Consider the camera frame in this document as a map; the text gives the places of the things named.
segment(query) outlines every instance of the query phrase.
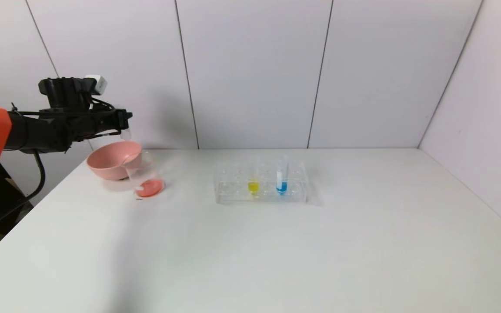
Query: test tube with blue liquid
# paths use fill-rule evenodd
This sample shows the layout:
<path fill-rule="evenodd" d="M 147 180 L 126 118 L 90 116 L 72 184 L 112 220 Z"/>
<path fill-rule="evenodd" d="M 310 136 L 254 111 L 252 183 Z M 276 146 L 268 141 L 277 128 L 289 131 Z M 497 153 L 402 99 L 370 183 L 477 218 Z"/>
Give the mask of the test tube with blue liquid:
<path fill-rule="evenodd" d="M 285 194 L 287 191 L 287 173 L 289 172 L 289 158 L 284 157 L 278 159 L 276 190 L 278 194 Z"/>

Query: pink bowl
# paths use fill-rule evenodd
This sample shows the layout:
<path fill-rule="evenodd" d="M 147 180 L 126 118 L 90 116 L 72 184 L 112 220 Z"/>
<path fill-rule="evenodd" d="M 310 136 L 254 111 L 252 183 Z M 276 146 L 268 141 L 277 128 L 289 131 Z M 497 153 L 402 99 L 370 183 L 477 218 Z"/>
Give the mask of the pink bowl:
<path fill-rule="evenodd" d="M 86 164 L 94 174 L 104 180 L 122 180 L 128 175 L 121 164 L 129 155 L 140 153 L 142 150 L 143 147 L 134 141 L 119 141 L 92 152 L 86 159 Z"/>

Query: test tube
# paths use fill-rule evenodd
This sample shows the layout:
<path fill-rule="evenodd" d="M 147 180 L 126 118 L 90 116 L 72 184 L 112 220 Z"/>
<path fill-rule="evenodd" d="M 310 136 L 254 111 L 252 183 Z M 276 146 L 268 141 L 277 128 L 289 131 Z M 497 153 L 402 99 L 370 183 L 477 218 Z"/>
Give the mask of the test tube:
<path fill-rule="evenodd" d="M 258 182 L 258 166 L 258 157 L 252 158 L 252 162 L 249 167 L 248 189 L 250 194 L 252 194 L 253 196 L 256 196 L 256 194 L 260 190 L 260 183 Z"/>
<path fill-rule="evenodd" d="M 278 159 L 276 190 L 278 194 L 285 194 L 287 191 L 287 173 L 289 172 L 289 158 L 284 157 Z"/>

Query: black cable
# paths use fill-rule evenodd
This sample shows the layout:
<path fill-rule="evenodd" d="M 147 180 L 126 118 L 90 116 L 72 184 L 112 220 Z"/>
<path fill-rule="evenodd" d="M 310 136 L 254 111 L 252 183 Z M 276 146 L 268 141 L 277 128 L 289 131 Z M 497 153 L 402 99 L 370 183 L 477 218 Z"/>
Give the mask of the black cable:
<path fill-rule="evenodd" d="M 92 98 L 93 101 L 96 101 L 98 103 L 101 103 L 103 105 L 107 105 L 110 109 L 112 110 L 115 110 L 115 107 L 109 103 L 107 103 L 106 101 L 101 101 L 100 99 L 96 99 L 96 98 Z"/>
<path fill-rule="evenodd" d="M 42 160 L 40 160 L 40 154 L 38 153 L 38 150 L 33 150 L 32 153 L 34 154 L 34 158 L 36 158 L 36 164 L 38 164 L 38 168 L 40 169 L 40 182 L 38 183 L 38 187 L 36 187 L 36 190 L 34 190 L 34 192 L 29 194 L 26 198 L 22 199 L 13 208 L 7 210 L 6 212 L 3 212 L 3 214 L 0 214 L 0 220 L 11 214 L 16 209 L 21 208 L 26 202 L 30 201 L 30 199 L 39 194 L 44 183 L 46 182 L 46 171 L 43 168 Z"/>

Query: clear beaker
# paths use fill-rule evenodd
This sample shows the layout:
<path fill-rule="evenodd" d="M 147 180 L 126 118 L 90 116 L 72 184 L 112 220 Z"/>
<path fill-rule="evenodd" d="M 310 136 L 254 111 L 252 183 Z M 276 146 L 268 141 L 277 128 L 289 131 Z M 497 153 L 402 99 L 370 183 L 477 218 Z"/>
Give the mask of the clear beaker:
<path fill-rule="evenodd" d="M 149 151 L 129 155 L 122 166 L 127 170 L 137 196 L 155 196 L 164 189 L 154 156 Z"/>

